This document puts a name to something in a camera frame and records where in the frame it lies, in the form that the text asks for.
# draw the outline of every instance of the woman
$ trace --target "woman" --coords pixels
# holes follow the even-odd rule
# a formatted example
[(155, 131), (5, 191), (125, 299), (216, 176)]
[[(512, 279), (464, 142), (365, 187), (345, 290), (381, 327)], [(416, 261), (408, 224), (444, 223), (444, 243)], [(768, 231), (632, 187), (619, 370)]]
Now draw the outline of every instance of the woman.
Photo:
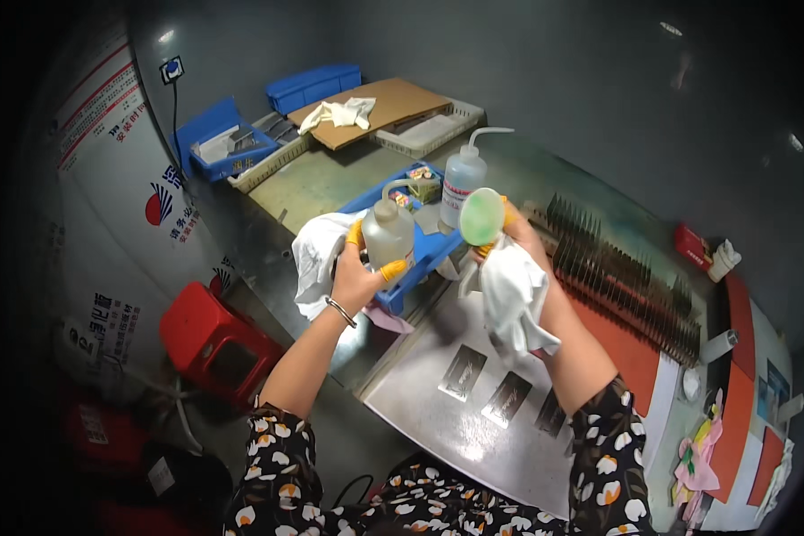
[[(322, 485), (314, 472), (315, 443), (306, 419), (348, 325), (328, 306), (280, 359), (257, 397), (258, 409), (248, 421), (247, 468), (225, 518), (225, 535), (359, 536), (402, 529), (439, 536), (653, 532), (641, 466), (645, 433), (632, 394), (575, 314), (536, 232), (510, 203), (504, 231), (550, 277), (540, 325), (562, 346), (554, 356), (539, 357), (574, 427), (568, 522), (507, 501), (424, 454), (399, 464), (369, 504), (320, 509)], [(360, 263), (363, 247), (358, 222), (338, 260), (331, 293), (351, 314), (404, 269), (397, 261), (368, 272)]]

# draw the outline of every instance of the floral blouse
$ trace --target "floral blouse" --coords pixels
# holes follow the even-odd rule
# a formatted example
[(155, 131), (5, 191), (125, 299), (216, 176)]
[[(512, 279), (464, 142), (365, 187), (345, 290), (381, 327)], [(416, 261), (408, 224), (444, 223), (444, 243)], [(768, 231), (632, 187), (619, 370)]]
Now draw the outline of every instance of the floral blouse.
[(248, 423), (247, 469), (224, 536), (361, 536), (387, 526), (435, 536), (654, 533), (641, 463), (645, 432), (620, 377), (574, 414), (568, 521), (508, 501), (425, 454), (397, 466), (368, 503), (321, 509), (310, 425), (268, 404)]

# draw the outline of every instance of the orange panel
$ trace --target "orange panel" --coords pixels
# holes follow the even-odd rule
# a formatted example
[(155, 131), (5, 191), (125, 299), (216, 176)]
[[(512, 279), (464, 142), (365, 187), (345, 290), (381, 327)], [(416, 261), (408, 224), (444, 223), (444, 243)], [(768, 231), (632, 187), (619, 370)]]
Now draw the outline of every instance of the orange panel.
[(760, 506), (762, 499), (766, 496), (766, 490), (772, 483), (774, 469), (780, 465), (783, 459), (783, 441), (774, 431), (766, 426), (766, 434), (762, 437), (762, 454), (760, 454), (760, 466), (756, 468), (756, 478), (754, 487), (750, 490), (748, 504)]
[(727, 502), (732, 484), (736, 481), (741, 454), (748, 441), (753, 406), (754, 381), (735, 364), (729, 364), (729, 387), (724, 401), (724, 433), (715, 444), (712, 461), (709, 463), (718, 475), (721, 487), (708, 491), (708, 494), (721, 503)]
[(729, 326), (738, 330), (738, 344), (732, 349), (732, 362), (755, 380), (754, 316), (750, 312), (750, 297), (744, 281), (732, 272), (724, 277), (729, 297)]
[(571, 295), (569, 300), (580, 321), (599, 340), (611, 356), (616, 370), (619, 370), (622, 379), (634, 393), (634, 409), (645, 417), (649, 413), (649, 404), (653, 399), (660, 352)]

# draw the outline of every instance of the plastic squeeze bottle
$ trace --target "plastic squeeze bottle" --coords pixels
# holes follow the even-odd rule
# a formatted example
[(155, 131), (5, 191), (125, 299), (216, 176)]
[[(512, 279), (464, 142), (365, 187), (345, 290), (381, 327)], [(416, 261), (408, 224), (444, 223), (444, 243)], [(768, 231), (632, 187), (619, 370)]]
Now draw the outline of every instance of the plastic squeeze bottle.
[(440, 220), (453, 229), (459, 226), (459, 211), (465, 199), (472, 191), (485, 185), (485, 173), (489, 166), (479, 157), (479, 149), (473, 145), (473, 141), (478, 135), (491, 132), (515, 132), (515, 129), (503, 127), (476, 129), (467, 145), (462, 145), (459, 154), (447, 159), (447, 174), (444, 177), (444, 190), (440, 199)]
[(395, 180), (384, 185), (381, 190), (381, 199), (375, 202), (372, 209), (366, 214), (362, 229), (366, 253), (369, 264), (373, 269), (385, 264), (405, 260), (405, 271), (389, 280), (381, 289), (393, 288), (414, 266), (414, 217), (406, 209), (402, 209), (396, 201), (390, 199), (390, 190), (399, 186), (412, 184), (438, 184), (436, 179), (418, 179), (415, 183), (412, 178)]

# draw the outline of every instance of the wall socket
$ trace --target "wall socket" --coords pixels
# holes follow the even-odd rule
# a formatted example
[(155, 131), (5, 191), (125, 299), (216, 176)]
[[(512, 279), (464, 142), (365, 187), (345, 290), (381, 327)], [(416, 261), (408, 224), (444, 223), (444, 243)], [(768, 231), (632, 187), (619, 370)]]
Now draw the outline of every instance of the wall socket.
[(178, 80), (179, 76), (185, 74), (184, 67), (182, 66), (182, 58), (176, 56), (175, 58), (166, 61), (158, 68), (161, 71), (161, 79), (163, 84), (172, 84)]

